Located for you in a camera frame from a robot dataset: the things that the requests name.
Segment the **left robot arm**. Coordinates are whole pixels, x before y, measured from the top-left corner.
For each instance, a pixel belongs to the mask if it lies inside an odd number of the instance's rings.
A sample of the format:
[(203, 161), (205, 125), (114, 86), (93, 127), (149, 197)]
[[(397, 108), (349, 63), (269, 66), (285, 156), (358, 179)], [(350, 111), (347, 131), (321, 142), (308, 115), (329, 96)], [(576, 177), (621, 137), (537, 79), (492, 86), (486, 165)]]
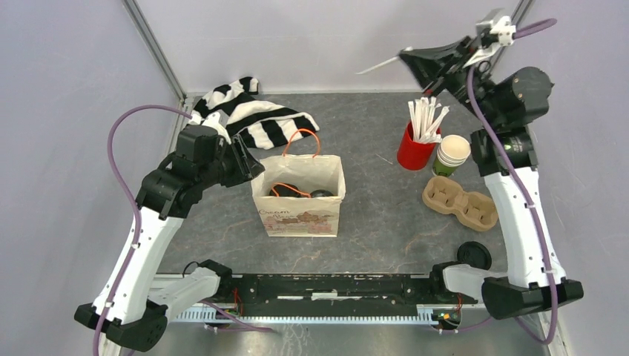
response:
[(215, 128), (189, 125), (173, 152), (142, 181), (131, 200), (133, 225), (125, 249), (100, 295), (78, 306), (77, 322), (126, 349), (146, 352), (169, 322), (206, 298), (224, 302), (233, 292), (231, 269), (204, 262), (162, 291), (151, 285), (167, 247), (204, 190), (230, 188), (264, 172), (240, 136), (230, 139)]

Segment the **white straw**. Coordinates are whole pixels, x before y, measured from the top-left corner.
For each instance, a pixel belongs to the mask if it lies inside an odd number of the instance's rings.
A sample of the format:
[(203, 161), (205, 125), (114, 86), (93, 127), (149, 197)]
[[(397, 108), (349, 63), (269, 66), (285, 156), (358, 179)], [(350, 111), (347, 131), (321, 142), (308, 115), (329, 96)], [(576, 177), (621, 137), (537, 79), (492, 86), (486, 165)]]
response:
[(356, 73), (356, 75), (364, 75), (364, 74), (367, 74), (367, 73), (372, 72), (374, 70), (377, 70), (379, 68), (382, 68), (384, 66), (390, 65), (392, 63), (399, 62), (401, 60), (401, 54), (405, 53), (405, 52), (409, 52), (411, 50), (413, 50), (413, 47), (406, 47), (403, 50), (401, 50), (396, 56), (394, 56), (394, 57), (392, 57), (390, 59), (387, 59), (387, 60), (385, 60), (385, 61), (383, 61), (381, 63), (378, 63), (376, 65), (373, 65), (371, 67), (368, 67), (365, 70), (359, 71), (359, 72)]

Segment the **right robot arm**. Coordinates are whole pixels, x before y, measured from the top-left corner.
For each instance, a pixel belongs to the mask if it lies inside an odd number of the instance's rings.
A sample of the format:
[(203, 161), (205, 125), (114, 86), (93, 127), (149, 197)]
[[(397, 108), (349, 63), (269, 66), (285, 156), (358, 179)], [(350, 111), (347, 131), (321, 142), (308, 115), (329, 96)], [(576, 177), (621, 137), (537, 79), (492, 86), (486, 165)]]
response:
[(430, 297), (450, 301), (457, 293), (484, 304), (503, 320), (555, 311), (580, 300), (582, 284), (568, 278), (549, 236), (539, 191), (538, 157), (528, 126), (549, 111), (550, 77), (523, 67), (501, 82), (472, 57), (480, 48), (470, 37), (437, 48), (398, 54), (424, 93), (446, 91), (481, 121), (472, 132), (471, 155), (497, 209), (507, 272), (494, 274), (463, 263), (441, 263), (428, 283)]

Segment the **paper takeout bag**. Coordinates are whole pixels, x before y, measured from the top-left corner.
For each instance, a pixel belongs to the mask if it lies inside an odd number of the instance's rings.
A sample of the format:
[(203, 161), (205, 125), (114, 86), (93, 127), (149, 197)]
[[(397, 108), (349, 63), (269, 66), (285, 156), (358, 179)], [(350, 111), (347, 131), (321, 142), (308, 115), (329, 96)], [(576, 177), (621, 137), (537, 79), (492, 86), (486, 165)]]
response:
[[(313, 154), (289, 154), (298, 134), (317, 143)], [(265, 168), (251, 181), (254, 204), (270, 237), (336, 237), (340, 206), (346, 196), (341, 158), (322, 155), (314, 131), (296, 130), (282, 154), (260, 160)]]

